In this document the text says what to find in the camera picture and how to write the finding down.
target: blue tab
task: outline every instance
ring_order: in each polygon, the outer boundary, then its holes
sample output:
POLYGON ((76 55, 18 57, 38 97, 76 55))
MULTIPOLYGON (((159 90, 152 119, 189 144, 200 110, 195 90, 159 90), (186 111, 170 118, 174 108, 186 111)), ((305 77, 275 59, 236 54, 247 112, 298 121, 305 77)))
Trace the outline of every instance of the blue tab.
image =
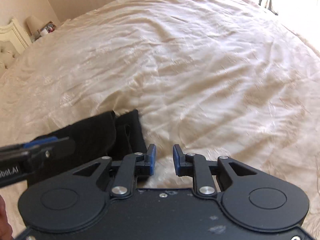
POLYGON ((156 165, 156 147, 153 147, 153 151, 150 156, 150 176, 153 175, 156 165))
POLYGON ((54 142, 54 141, 57 141, 58 138, 55 137, 55 136, 51 136, 51 137, 48 137, 48 138, 43 138, 43 139, 39 139, 39 140, 34 140, 34 141, 31 141, 31 142, 28 142, 28 143, 25 143, 23 145, 23 148, 26 149, 26 148, 30 148, 34 145, 41 145, 41 144, 45 144, 45 143, 49 143, 49 142, 54 142))
POLYGON ((173 163, 176 170, 176 175, 180 174, 180 156, 175 147, 173 147, 173 163))

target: white headboard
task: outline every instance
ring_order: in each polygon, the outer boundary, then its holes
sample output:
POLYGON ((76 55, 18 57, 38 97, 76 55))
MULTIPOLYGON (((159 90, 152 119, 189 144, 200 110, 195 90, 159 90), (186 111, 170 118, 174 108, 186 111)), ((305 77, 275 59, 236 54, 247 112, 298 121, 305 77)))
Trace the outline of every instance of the white headboard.
POLYGON ((17 19, 13 18, 7 26, 0 26, 0 77, 30 45, 31 40, 17 19))

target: black gripper base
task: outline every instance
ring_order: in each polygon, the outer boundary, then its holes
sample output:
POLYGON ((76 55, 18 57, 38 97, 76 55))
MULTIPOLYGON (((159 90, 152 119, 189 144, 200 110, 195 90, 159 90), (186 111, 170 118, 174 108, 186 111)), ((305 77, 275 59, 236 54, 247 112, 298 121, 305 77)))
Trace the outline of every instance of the black gripper base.
POLYGON ((214 200, 198 198, 191 189, 137 189, 130 198, 112 200, 103 217, 87 228, 63 234, 29 228, 17 240, 26 236, 41 240, 290 240, 299 236, 312 240, 299 227, 274 234, 242 228, 214 200))

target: lamp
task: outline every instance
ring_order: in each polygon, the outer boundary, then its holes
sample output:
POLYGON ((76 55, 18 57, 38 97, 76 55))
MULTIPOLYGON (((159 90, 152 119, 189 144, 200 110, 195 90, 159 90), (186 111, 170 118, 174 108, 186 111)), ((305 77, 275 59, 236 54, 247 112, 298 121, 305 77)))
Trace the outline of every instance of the lamp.
POLYGON ((38 30, 41 30, 44 27, 44 22, 33 15, 29 16, 26 19, 26 22, 32 35, 38 34, 38 30))

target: wrinkled bedsheet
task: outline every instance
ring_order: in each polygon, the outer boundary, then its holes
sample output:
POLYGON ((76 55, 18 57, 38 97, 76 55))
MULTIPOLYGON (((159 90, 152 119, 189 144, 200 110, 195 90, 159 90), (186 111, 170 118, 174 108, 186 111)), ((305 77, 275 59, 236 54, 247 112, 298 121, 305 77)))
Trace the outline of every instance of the wrinkled bedsheet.
MULTIPOLYGON (((320 239, 320 59, 248 0, 117 0, 41 38, 0 78, 0 145, 134 108, 157 145, 145 187, 191 187, 172 146, 301 187, 320 239)), ((25 185, 1 192, 15 232, 25 185)))

